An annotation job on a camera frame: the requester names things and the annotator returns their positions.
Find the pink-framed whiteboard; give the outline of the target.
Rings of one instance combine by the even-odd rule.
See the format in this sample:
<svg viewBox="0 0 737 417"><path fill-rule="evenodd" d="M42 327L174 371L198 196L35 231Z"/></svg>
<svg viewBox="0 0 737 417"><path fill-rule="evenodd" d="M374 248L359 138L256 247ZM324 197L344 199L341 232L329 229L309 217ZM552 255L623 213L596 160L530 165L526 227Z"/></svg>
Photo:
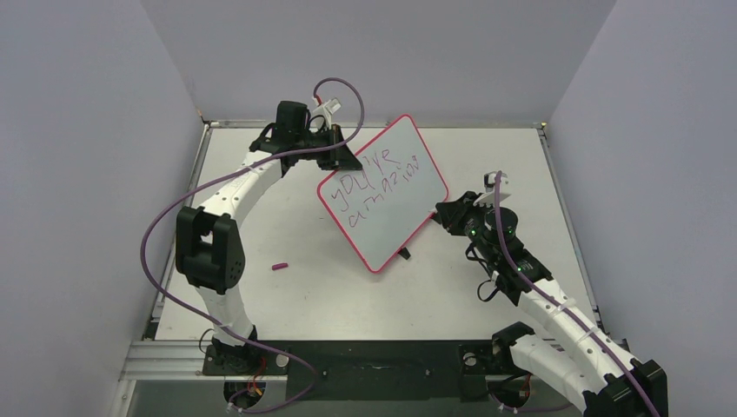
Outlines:
<svg viewBox="0 0 737 417"><path fill-rule="evenodd" d="M366 269L381 272L430 219L448 185L414 119L405 114L355 152L358 171L335 171L317 186Z"/></svg>

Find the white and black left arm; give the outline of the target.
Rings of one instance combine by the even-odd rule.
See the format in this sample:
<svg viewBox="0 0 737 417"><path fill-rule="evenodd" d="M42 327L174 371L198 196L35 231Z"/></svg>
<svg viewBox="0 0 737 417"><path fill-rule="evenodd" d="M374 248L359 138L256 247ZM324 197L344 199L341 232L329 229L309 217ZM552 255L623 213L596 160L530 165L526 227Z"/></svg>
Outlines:
<svg viewBox="0 0 737 417"><path fill-rule="evenodd" d="M340 109L333 98L304 103L282 101L276 119L249 145L239 175L229 179L196 208L181 208L176 217L176 270L203 298L213 327L213 363L247 374L262 363L255 346L256 325L247 316L239 281L246 269L240 227L258 200L299 161L314 161L322 170L362 169L344 144L342 129L332 122Z"/></svg>

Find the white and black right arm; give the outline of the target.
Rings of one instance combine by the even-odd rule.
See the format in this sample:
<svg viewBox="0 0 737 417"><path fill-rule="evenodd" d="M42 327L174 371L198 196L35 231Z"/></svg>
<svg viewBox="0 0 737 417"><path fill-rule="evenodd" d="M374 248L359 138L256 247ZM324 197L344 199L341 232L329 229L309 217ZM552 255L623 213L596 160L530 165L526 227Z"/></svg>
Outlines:
<svg viewBox="0 0 737 417"><path fill-rule="evenodd" d="M577 307L552 273L517 237L517 214L491 193L467 192L438 202L434 219L469 239L469 260L480 263L495 291L538 323L557 346L518 321L496 332L489 349L502 371L538 377L584 416L666 416L667 375L619 346Z"/></svg>

